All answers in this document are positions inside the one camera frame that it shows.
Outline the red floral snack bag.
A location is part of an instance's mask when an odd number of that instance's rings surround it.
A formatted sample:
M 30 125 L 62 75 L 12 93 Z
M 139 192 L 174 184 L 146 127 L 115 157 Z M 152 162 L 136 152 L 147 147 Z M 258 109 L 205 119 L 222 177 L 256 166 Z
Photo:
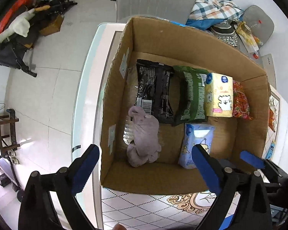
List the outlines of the red floral snack bag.
M 253 120 L 253 117 L 250 115 L 250 105 L 243 86 L 235 80 L 233 80 L 233 117 Z

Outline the blue tissue pack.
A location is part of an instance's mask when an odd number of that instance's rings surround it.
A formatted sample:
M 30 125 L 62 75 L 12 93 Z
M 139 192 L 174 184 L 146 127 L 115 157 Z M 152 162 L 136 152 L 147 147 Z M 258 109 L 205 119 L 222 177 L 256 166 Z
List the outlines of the blue tissue pack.
M 199 144 L 210 154 L 214 126 L 209 124 L 184 124 L 184 139 L 181 146 L 178 163 L 185 169 L 196 168 L 192 160 L 192 148 Z

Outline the purple cloth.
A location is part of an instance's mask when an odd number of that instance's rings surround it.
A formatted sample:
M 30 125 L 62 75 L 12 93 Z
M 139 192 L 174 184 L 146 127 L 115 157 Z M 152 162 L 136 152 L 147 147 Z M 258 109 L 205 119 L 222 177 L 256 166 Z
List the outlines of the purple cloth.
M 162 151 L 158 139 L 159 121 L 135 105 L 129 109 L 128 115 L 133 122 L 134 135 L 126 151 L 129 164 L 136 168 L 155 162 Z

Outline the black snack bag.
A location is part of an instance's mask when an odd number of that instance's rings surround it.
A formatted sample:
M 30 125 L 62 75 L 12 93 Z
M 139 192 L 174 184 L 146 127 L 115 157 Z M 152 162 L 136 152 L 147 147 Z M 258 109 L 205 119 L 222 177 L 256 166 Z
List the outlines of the black snack bag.
M 136 62 L 138 91 L 136 106 L 154 116 L 160 124 L 173 124 L 174 112 L 169 102 L 172 66 L 138 59 Z

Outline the blue long snack pack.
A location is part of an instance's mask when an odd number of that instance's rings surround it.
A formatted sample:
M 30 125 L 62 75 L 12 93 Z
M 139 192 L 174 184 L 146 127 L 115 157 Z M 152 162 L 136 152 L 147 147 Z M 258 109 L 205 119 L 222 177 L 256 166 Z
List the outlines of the blue long snack pack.
M 275 148 L 276 142 L 274 140 L 272 140 L 270 147 L 268 148 L 267 152 L 266 152 L 266 157 L 265 159 L 267 160 L 271 160 L 273 153 L 274 153 L 274 148 Z

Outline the orange snack bag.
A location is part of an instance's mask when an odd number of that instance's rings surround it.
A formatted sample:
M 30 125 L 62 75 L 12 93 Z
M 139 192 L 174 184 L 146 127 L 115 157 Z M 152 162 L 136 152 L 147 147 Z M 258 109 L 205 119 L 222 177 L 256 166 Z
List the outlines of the orange snack bag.
M 277 114 L 273 109 L 270 108 L 268 126 L 273 132 L 276 132 L 276 125 L 277 125 Z

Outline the wooden stool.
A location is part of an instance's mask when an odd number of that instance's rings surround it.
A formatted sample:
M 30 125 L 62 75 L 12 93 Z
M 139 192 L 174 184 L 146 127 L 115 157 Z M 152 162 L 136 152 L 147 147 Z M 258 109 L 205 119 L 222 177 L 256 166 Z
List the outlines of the wooden stool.
M 3 158 L 13 156 L 13 152 L 20 147 L 16 135 L 17 122 L 19 119 L 12 108 L 7 109 L 6 114 L 0 115 L 0 156 Z

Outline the yellow tissue pack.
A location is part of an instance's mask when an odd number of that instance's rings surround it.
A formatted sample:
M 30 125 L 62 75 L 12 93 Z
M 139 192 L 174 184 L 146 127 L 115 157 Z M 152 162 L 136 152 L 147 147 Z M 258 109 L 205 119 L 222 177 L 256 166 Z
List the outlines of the yellow tissue pack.
M 209 117 L 233 116 L 233 78 L 209 73 L 205 82 L 205 113 Z

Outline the green snack bag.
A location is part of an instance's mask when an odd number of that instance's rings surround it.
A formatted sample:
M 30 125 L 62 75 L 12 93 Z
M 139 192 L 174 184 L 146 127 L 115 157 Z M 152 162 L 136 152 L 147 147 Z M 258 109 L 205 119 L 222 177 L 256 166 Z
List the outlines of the green snack bag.
M 181 65 L 176 65 L 173 68 L 180 83 L 180 99 L 178 110 L 174 116 L 174 126 L 183 123 L 207 122 L 204 99 L 208 70 Z

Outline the yellow plastic bag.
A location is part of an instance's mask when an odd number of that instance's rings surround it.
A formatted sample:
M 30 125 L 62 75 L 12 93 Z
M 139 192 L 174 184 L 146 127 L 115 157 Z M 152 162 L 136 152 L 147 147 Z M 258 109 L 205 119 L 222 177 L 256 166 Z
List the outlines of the yellow plastic bag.
M 251 28 L 244 21 L 235 25 L 235 31 L 248 53 L 257 53 L 259 47 L 263 45 L 261 40 L 252 33 Z

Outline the striped hat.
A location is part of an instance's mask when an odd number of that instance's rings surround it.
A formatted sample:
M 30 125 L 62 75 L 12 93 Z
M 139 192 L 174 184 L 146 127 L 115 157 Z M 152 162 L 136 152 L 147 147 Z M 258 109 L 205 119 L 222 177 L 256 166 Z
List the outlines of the striped hat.
M 218 23 L 210 27 L 214 36 L 230 46 L 238 46 L 238 38 L 235 29 L 228 23 Z

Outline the white goose plush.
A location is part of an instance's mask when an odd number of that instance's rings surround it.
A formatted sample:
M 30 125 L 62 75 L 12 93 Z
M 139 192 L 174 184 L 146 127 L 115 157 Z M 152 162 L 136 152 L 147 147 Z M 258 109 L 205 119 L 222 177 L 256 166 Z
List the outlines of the white goose plush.
M 35 16 L 35 13 L 48 10 L 50 5 L 33 8 L 18 15 L 9 25 L 7 29 L 0 33 L 0 44 L 13 34 L 18 34 L 22 37 L 27 37 L 30 28 L 30 19 Z

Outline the plaid blanket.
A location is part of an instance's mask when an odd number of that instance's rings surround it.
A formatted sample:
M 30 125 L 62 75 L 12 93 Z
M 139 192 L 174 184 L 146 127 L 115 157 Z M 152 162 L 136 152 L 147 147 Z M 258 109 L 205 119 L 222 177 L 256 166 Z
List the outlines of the plaid blanket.
M 190 20 L 238 19 L 244 10 L 233 0 L 196 0 L 189 15 Z

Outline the red plastic bag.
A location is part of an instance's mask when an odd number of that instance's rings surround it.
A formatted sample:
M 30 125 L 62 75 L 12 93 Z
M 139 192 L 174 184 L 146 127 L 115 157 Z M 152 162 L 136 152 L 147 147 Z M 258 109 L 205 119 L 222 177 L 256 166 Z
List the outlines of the red plastic bag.
M 4 31 L 12 16 L 18 11 L 21 6 L 31 6 L 32 4 L 33 0 L 17 0 L 16 2 L 14 2 L 14 4 L 9 8 L 6 13 L 4 13 L 3 18 L 0 20 L 0 33 Z

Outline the black stroller frame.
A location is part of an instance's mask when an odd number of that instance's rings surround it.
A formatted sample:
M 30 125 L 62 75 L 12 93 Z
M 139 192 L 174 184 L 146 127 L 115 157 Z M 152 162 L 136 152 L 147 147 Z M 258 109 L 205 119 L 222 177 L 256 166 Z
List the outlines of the black stroller frame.
M 0 1 L 0 20 L 3 18 L 4 13 L 6 13 L 16 1 L 17 0 L 13 2 Z M 50 5 L 50 8 L 35 13 L 35 16 L 30 19 L 30 28 L 27 37 L 22 37 L 15 33 L 0 44 L 1 66 L 22 70 L 24 73 L 33 77 L 37 76 L 37 73 L 33 72 L 32 68 L 24 62 L 26 52 L 32 50 L 36 45 L 38 38 L 42 36 L 39 31 L 42 29 L 43 25 L 53 20 L 57 15 L 63 17 L 64 14 L 73 6 L 77 5 L 77 3 L 71 0 L 33 0 L 31 6 L 21 6 L 12 16 L 5 28 L 7 29 L 11 22 L 21 13 L 44 5 Z

